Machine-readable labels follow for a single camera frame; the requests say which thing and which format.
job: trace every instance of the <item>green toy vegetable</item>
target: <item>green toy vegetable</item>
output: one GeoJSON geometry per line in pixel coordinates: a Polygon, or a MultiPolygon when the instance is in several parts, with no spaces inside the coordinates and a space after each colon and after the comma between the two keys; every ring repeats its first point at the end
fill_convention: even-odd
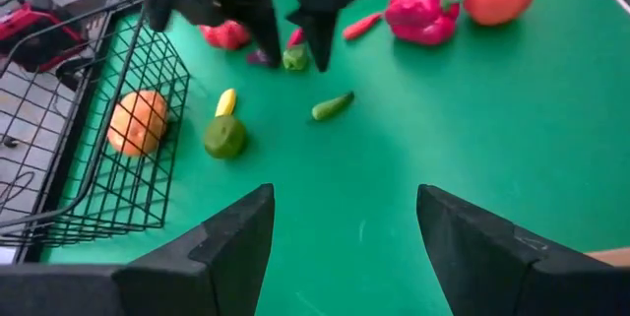
{"type": "Polygon", "coordinates": [[[291,71],[301,71],[308,65],[308,54],[304,45],[296,45],[284,51],[284,68],[291,71]]]}
{"type": "Polygon", "coordinates": [[[336,98],[323,101],[313,107],[311,114],[315,120],[326,120],[340,113],[354,99],[354,92],[340,95],[336,98]]]}

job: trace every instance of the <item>wire basket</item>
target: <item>wire basket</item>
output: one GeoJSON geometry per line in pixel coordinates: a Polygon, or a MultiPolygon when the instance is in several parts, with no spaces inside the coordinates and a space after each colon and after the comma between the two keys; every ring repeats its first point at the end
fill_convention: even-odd
{"type": "Polygon", "coordinates": [[[147,27],[142,1],[94,10],[14,48],[58,27],[88,29],[82,51],[54,71],[29,73],[11,55],[0,66],[0,245],[54,247],[163,226],[190,75],[165,34],[147,27]],[[147,108],[142,95],[118,105],[140,90],[158,92],[166,114],[153,102],[148,117],[137,115],[147,108]],[[114,109],[131,116],[127,133],[110,129],[114,109]],[[127,136],[139,126],[145,140],[159,137],[156,120],[166,130],[150,153],[125,156],[108,141],[112,130],[127,136]]]}

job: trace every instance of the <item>pepper stem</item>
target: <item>pepper stem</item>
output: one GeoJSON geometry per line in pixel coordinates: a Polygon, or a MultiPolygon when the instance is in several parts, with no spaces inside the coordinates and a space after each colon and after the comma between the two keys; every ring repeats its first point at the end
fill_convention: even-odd
{"type": "Polygon", "coordinates": [[[458,4],[464,0],[440,0],[440,7],[443,12],[449,12],[451,10],[451,6],[458,4]]]}

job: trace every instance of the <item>green lime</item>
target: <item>green lime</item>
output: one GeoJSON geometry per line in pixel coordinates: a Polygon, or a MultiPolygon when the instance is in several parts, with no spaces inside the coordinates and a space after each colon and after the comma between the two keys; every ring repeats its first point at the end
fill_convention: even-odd
{"type": "Polygon", "coordinates": [[[233,115],[215,117],[204,134],[206,152],[213,158],[235,158],[245,146],[245,126],[233,115]]]}

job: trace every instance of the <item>gray floor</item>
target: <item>gray floor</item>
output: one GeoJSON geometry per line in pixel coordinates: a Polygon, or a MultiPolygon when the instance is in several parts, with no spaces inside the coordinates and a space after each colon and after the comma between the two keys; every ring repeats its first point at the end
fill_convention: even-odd
{"type": "MultiPolygon", "coordinates": [[[[66,5],[77,0],[54,1],[66,5]]],[[[6,8],[15,6],[16,4],[9,4],[0,12],[4,13],[6,8]]],[[[56,78],[51,75],[39,75],[31,83],[25,79],[32,76],[24,74],[19,67],[12,64],[10,70],[11,73],[0,79],[0,137],[7,133],[22,143],[32,145],[20,145],[16,149],[0,147],[0,221],[22,216],[19,211],[29,210],[32,206],[34,192],[39,189],[43,173],[52,157],[46,149],[54,148],[58,139],[55,133],[60,131],[64,122],[62,112],[69,107],[69,101],[59,101],[58,98],[73,97],[67,89],[59,87],[56,78]],[[52,101],[56,98],[54,110],[44,110],[37,106],[52,108],[52,101]],[[42,128],[37,129],[37,126],[30,123],[38,124],[42,128]],[[25,177],[20,177],[26,170],[15,162],[29,165],[28,171],[34,173],[31,182],[27,183],[25,177]],[[15,185],[27,186],[29,189],[21,190],[15,185]]],[[[0,264],[11,263],[13,254],[13,249],[0,247],[0,264]]]]}

